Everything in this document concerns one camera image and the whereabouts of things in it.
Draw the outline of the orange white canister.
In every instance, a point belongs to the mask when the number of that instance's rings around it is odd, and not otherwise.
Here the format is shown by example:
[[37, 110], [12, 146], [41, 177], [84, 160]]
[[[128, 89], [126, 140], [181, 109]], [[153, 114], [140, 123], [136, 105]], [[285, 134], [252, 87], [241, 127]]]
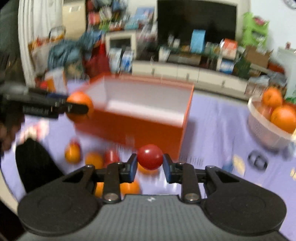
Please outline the orange white canister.
[[64, 67], [55, 68], [45, 74], [45, 82], [50, 92], [67, 93], [67, 80]]

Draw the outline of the large orange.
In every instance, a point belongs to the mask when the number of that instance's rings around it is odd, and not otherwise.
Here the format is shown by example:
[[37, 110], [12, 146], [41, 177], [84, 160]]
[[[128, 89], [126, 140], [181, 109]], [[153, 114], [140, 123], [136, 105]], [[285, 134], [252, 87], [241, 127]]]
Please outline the large orange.
[[84, 92], [77, 91], [72, 93], [67, 102], [74, 104], [67, 117], [74, 123], [82, 123], [91, 118], [94, 111], [94, 104], [91, 98]]

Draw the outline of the blue paper bag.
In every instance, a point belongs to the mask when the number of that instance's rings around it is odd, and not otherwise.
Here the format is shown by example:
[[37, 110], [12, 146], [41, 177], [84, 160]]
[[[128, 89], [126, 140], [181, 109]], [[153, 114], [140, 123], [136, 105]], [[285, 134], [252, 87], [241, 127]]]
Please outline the blue paper bag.
[[190, 51], [192, 53], [202, 53], [205, 42], [205, 30], [193, 30], [190, 44]]

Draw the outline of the bookshelf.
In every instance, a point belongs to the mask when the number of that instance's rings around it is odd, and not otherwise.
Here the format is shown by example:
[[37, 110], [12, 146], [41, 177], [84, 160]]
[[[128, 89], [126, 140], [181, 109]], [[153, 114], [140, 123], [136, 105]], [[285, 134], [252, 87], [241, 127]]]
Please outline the bookshelf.
[[87, 30], [121, 31], [130, 17], [128, 1], [86, 1]]

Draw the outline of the brown cardboard box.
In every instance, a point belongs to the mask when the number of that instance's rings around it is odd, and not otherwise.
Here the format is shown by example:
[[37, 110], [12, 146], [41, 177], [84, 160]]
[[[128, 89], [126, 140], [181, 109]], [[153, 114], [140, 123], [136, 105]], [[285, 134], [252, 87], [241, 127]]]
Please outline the brown cardboard box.
[[246, 46], [244, 51], [244, 57], [246, 61], [257, 66], [267, 68], [269, 63], [269, 58], [272, 55], [272, 51], [259, 52], [254, 46]]

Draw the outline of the purple tablecloth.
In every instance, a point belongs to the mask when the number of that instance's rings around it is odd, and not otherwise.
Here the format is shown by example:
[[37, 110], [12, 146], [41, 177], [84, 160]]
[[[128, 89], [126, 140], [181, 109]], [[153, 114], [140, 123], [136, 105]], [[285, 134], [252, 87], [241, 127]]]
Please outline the purple tablecloth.
[[[233, 170], [235, 175], [273, 191], [285, 201], [287, 216], [280, 230], [289, 240], [295, 240], [295, 144], [279, 152], [264, 148], [249, 131], [248, 114], [245, 103], [195, 92], [180, 161], [203, 169], [209, 165], [222, 167], [236, 158], [240, 167]], [[112, 148], [123, 161], [132, 154], [129, 148], [78, 132], [64, 115], [57, 120], [27, 116], [22, 131], [39, 123], [46, 129], [41, 143], [64, 173], [78, 169], [64, 159], [64, 150], [73, 138], [79, 140], [84, 154]]]

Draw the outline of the white colander bowl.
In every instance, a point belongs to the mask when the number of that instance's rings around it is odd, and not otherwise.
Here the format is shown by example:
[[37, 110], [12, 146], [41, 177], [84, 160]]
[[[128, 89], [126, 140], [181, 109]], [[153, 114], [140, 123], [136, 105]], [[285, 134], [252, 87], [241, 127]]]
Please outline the white colander bowl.
[[252, 96], [248, 100], [247, 124], [250, 132], [260, 144], [273, 151], [281, 151], [289, 144], [295, 144], [295, 133], [291, 134], [281, 130], [257, 111], [254, 104], [260, 101], [261, 97], [256, 96]]

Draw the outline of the small orange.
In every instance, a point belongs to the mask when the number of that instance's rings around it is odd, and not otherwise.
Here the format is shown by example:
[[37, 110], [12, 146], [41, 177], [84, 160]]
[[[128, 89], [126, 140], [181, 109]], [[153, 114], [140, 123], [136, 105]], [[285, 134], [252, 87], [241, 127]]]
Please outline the small orange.
[[81, 149], [78, 144], [69, 144], [65, 149], [65, 160], [69, 164], [78, 164], [81, 161]]
[[85, 156], [85, 165], [93, 165], [95, 169], [102, 169], [104, 167], [103, 157], [96, 152], [90, 152]]

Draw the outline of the white freezer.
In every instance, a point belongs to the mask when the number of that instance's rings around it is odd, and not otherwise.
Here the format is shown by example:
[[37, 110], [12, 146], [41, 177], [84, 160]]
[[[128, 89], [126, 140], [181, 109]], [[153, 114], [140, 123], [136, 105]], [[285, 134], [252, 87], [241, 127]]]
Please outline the white freezer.
[[296, 82], [296, 56], [295, 50], [279, 47], [277, 51], [277, 59], [285, 69], [287, 77], [287, 93], [286, 97], [295, 97]]

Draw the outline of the white air conditioner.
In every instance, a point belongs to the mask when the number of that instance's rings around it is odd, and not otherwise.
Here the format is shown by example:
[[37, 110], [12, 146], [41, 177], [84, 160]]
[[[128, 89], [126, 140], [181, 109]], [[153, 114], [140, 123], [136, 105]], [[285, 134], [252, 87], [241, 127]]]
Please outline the white air conditioner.
[[86, 1], [63, 1], [62, 24], [66, 37], [77, 40], [86, 31]]

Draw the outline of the white glass side cabinet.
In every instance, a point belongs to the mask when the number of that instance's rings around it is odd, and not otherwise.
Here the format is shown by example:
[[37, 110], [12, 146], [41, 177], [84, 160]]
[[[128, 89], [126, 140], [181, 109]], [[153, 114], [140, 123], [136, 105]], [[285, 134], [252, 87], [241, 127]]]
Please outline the white glass side cabinet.
[[136, 31], [128, 30], [106, 33], [105, 44], [111, 72], [131, 72], [132, 61], [137, 56]]

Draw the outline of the black television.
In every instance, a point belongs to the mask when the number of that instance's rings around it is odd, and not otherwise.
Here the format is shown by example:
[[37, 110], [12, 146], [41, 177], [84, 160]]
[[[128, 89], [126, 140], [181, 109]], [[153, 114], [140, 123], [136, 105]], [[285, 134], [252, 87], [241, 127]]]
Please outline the black television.
[[237, 7], [214, 1], [157, 1], [158, 42], [169, 35], [189, 45], [194, 30], [205, 31], [205, 42], [235, 39]]

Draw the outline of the orange in bowl front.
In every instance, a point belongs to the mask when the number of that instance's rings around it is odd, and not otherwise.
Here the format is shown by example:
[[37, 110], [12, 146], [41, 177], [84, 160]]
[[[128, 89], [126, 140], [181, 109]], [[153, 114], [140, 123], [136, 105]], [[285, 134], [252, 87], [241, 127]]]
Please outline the orange in bowl front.
[[295, 110], [288, 105], [277, 107], [271, 114], [270, 122], [287, 133], [296, 128]]

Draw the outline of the white TV cabinet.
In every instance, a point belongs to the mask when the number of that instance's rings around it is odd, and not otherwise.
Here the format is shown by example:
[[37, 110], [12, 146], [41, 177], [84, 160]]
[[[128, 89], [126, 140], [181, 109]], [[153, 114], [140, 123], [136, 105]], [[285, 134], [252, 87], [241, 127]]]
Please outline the white TV cabinet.
[[199, 67], [154, 61], [134, 61], [132, 74], [190, 82], [196, 88], [220, 93], [244, 94], [247, 87], [246, 80], [229, 74]]

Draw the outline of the red cherry tomato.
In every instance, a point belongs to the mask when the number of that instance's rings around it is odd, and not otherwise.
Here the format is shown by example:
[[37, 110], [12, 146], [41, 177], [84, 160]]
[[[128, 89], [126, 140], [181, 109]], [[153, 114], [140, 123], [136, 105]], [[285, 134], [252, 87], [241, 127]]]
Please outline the red cherry tomato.
[[156, 170], [163, 163], [163, 152], [156, 145], [145, 145], [138, 149], [137, 161], [147, 170]]

